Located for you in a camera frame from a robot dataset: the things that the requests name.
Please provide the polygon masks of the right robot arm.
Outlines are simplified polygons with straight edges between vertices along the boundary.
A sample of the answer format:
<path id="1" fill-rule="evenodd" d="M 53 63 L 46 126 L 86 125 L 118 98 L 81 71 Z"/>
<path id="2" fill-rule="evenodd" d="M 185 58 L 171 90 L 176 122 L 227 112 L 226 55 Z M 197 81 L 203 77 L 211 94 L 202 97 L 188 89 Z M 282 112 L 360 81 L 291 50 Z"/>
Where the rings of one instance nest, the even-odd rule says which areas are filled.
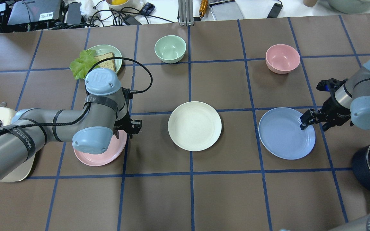
<path id="1" fill-rule="evenodd" d="M 319 110 L 309 109 L 300 117 L 300 129 L 322 123 L 323 131 L 340 127 L 346 122 L 370 130 L 370 60 L 349 79 L 321 80 L 317 90 L 330 97 Z"/>

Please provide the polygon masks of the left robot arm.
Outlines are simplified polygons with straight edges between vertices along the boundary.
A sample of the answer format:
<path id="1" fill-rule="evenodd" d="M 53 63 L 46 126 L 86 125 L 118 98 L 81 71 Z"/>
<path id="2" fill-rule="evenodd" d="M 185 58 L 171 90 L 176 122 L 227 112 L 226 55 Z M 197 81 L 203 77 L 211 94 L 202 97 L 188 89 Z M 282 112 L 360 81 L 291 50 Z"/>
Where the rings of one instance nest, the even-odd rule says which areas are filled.
<path id="1" fill-rule="evenodd" d="M 0 127 L 0 180 L 49 142 L 70 142 L 80 152 L 102 154 L 116 130 L 139 133 L 142 121 L 131 119 L 127 89 L 114 71 L 92 70 L 85 87 L 82 111 L 25 109 L 16 114 L 15 122 Z"/>

